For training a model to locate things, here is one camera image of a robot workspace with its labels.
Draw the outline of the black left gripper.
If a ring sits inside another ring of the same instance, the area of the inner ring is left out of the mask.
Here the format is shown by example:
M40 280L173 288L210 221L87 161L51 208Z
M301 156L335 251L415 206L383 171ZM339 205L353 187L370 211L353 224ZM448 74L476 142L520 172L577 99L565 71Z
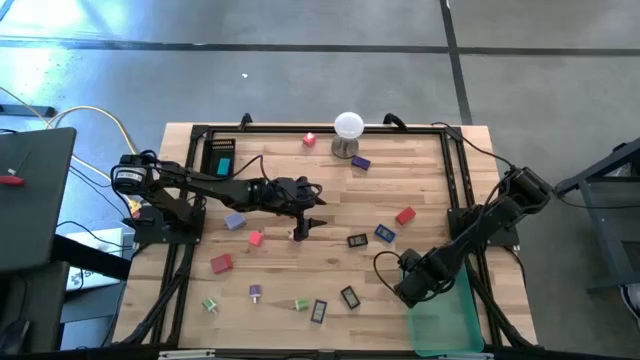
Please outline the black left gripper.
M306 218L304 211L316 205L326 205L322 200L321 185L310 183L306 176L293 178L279 177L269 182L269 186L274 191L274 195L280 199L278 205L279 215L287 215L296 219L295 235L301 242L308 238L309 231L314 227L326 225L324 220Z

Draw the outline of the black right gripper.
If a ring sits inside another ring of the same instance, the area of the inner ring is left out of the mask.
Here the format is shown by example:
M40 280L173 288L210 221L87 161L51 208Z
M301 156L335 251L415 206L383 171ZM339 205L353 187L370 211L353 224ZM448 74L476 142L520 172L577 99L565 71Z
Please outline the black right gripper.
M394 294L409 308L426 302L443 292L453 275L440 248L425 255L407 249L398 261L402 280L393 286Z

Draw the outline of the green transparent tray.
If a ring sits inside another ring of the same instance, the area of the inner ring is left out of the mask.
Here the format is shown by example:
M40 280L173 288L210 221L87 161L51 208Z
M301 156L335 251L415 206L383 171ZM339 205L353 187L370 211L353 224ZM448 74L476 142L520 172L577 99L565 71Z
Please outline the green transparent tray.
M409 341L420 357L479 353L484 339L466 267L448 292L408 310Z

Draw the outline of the white mushroom table lamp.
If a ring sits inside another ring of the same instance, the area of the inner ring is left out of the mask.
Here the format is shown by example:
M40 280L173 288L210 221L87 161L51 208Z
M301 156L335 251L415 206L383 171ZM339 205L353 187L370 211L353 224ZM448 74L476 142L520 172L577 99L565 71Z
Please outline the white mushroom table lamp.
M360 115L354 112L343 112L334 121L336 135L331 143L334 156L341 159L354 157L359 149L359 137L363 134L365 124Z

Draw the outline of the dark metal side table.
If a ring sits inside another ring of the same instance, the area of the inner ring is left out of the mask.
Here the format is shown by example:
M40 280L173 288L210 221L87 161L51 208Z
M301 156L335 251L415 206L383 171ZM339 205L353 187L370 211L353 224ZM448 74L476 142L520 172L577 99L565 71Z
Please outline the dark metal side table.
M560 181L554 193L563 201L574 190L581 194L607 268L587 291L640 283L640 137Z

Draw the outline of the white cardboard box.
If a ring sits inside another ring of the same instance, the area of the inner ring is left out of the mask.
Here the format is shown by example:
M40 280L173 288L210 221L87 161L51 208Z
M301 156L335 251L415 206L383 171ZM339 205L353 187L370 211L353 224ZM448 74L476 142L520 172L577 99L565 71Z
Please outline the white cardboard box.
M121 228L96 230L93 235L87 232L68 233L66 237L87 245L95 250L122 257L123 230ZM118 284L119 280L86 269L71 267L66 283L66 291L78 291Z

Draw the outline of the person's foot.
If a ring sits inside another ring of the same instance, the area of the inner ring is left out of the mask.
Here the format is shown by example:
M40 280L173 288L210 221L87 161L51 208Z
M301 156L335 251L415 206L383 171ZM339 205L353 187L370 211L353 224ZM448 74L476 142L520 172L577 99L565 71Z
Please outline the person's foot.
M620 294L625 306L636 319L640 328L640 283L623 285Z

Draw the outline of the dark grey desk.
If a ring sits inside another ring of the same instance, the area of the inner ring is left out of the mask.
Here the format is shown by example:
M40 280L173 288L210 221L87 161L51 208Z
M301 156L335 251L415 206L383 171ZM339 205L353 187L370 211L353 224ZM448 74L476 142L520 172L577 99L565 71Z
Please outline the dark grey desk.
M0 176L25 181L0 185L0 273L50 260L75 138L73 128L0 135Z

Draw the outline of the black bar on floor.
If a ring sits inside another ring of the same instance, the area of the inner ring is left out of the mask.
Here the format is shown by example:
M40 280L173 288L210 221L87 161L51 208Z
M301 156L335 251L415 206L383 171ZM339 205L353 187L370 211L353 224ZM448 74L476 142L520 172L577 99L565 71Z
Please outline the black bar on floor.
M32 106L31 108L28 108L24 105L0 104L0 115L32 117L42 116L51 118L56 114L56 109L50 106Z

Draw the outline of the silver metal bracket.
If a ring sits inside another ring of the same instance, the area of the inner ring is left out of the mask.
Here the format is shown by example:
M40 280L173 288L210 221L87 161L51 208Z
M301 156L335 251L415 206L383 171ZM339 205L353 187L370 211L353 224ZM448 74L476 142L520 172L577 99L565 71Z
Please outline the silver metal bracket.
M437 360L495 360L492 353L453 353L437 356Z
M177 349L161 351L157 360L207 360L216 355L214 349Z

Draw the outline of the black aluminium table frame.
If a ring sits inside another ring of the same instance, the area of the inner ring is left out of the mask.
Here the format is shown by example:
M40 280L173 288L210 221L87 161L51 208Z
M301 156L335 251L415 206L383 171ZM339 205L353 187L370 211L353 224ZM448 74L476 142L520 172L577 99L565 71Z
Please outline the black aluminium table frame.
M295 243L288 238L292 219L253 212L243 228L230 231L227 210L209 201L187 282L179 346L410 353L407 310L390 291L399 277L396 256L446 242L449 208L486 199L499 175L488 129L463 128L467 162L460 165L457 151L443 151L441 136L428 126L404 132L374 126L360 140L360 153L371 162L367 171L331 153L331 133L304 145L298 124L254 124L243 132L219 124L214 133L235 140L236 163L246 178L304 175L321 184L327 204L309 216L327 224ZM395 217L407 207L416 216L400 225ZM392 243L375 236L379 224L396 233ZM264 234L260 247L249 243L255 231ZM347 237L363 233L368 244L349 248ZM210 260L225 253L233 268L215 275ZM254 284L262 287L257 304L249 297ZM340 293L347 286L361 302L354 310ZM217 313L204 309L205 298L217 303ZM299 298L309 300L307 310L293 309ZM322 324L310 321L316 299L328 303Z

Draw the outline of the red-handled screwdriver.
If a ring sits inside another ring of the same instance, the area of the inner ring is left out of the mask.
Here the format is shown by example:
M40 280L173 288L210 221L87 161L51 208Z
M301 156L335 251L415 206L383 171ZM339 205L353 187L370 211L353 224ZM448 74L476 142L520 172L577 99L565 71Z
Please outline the red-handled screwdriver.
M26 152L21 161L16 165L15 169L9 168L7 175L0 175L0 185L20 187L26 184L26 181L20 177L18 173L22 169L30 153L31 151Z

